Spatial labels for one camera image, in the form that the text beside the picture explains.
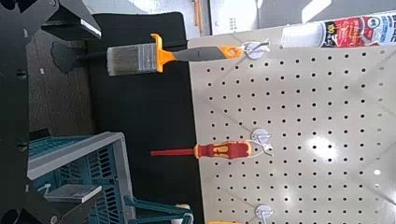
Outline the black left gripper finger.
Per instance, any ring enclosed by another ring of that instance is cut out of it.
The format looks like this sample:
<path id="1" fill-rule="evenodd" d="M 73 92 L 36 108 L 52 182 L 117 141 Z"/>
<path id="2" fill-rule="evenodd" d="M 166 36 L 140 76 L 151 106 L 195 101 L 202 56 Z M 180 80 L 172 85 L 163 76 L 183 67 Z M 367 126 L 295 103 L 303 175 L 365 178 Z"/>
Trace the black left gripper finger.
<path id="1" fill-rule="evenodd" d="M 41 224 L 82 224 L 102 195 L 101 186 L 66 184 L 47 194 L 31 190 L 26 210 Z"/>
<path id="2" fill-rule="evenodd" d="M 102 31 L 82 0 L 48 0 L 53 12 L 40 29 L 62 40 L 101 39 Z"/>

